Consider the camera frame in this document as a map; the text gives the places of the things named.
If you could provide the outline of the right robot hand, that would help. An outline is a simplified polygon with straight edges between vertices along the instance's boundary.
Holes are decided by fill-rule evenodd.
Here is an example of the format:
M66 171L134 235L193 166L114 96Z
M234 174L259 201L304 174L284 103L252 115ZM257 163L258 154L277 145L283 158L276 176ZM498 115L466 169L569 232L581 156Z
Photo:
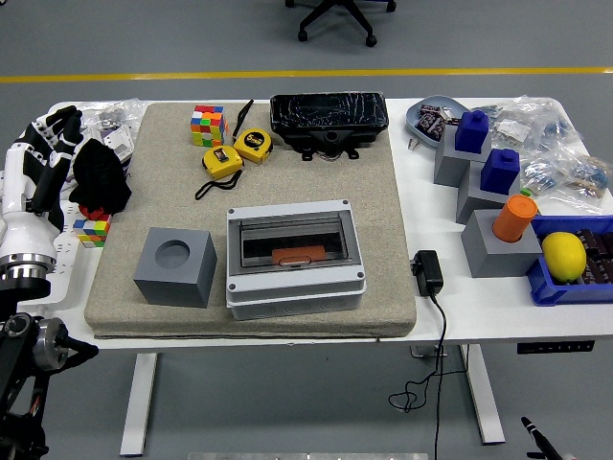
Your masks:
M562 455L527 417L522 417L521 423L532 436L534 443L538 448L538 451L526 453L528 459L563 459Z

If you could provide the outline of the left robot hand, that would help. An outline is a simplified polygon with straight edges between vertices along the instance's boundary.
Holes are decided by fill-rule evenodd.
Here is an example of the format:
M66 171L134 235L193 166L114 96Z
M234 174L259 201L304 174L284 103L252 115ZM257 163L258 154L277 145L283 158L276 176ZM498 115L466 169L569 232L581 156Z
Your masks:
M82 112L73 105L30 122L5 158L1 262L40 257L52 269L64 226L60 192L82 141Z

